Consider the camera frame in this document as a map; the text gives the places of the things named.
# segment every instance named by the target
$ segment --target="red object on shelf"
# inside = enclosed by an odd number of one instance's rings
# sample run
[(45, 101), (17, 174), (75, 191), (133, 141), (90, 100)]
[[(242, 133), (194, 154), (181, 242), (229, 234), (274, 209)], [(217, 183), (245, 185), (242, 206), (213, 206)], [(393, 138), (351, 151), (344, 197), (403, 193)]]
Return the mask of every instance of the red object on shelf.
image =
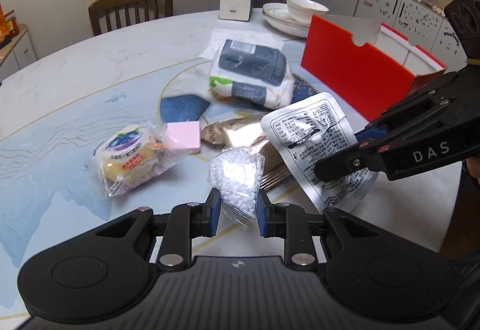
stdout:
[(369, 121), (445, 71), (387, 25), (336, 15), (313, 17), (301, 65)]

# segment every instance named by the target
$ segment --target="wooden floor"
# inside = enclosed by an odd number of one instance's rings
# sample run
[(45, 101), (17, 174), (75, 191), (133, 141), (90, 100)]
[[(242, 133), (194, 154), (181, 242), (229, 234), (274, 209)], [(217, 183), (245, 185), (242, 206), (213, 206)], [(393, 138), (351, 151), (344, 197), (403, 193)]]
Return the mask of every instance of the wooden floor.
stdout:
[(462, 180), (440, 254), (449, 260), (480, 248), (480, 190)]

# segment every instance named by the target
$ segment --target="white plastic package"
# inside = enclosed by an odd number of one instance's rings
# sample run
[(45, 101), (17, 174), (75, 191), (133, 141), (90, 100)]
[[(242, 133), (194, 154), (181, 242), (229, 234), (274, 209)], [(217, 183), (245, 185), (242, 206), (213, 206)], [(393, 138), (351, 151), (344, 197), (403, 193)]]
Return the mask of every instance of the white plastic package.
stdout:
[(314, 174), (316, 161), (357, 143), (347, 117), (329, 93), (275, 110), (262, 118), (262, 129), (315, 207), (351, 211), (378, 175), (362, 169), (332, 182)]
[(220, 191), (222, 208), (246, 227), (256, 224), (255, 206), (265, 157), (249, 148), (229, 148), (210, 161), (208, 182)]
[(190, 153), (177, 148), (166, 133), (164, 126), (132, 124), (94, 150), (94, 168), (105, 198), (157, 177)]
[(213, 58), (209, 81), (220, 96), (270, 109), (289, 105), (295, 84), (289, 61), (279, 50), (229, 39)]

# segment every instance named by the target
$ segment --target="stack of dishes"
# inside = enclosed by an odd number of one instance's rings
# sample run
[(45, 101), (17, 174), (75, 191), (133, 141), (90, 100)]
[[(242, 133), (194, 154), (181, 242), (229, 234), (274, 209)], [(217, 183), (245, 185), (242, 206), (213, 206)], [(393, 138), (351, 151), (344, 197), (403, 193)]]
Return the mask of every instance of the stack of dishes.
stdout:
[(324, 14), (328, 8), (310, 0), (286, 0), (286, 4), (271, 2), (263, 6), (263, 16), (273, 28), (286, 34), (306, 38), (314, 14)]

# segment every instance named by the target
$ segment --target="pink sponge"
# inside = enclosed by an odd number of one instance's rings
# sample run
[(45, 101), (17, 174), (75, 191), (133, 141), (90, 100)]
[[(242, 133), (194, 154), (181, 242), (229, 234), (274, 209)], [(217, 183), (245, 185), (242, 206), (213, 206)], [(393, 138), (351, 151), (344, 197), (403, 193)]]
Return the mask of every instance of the pink sponge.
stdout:
[(173, 149), (191, 150), (193, 154), (200, 151), (200, 122), (178, 121), (166, 124), (166, 131), (173, 140)]

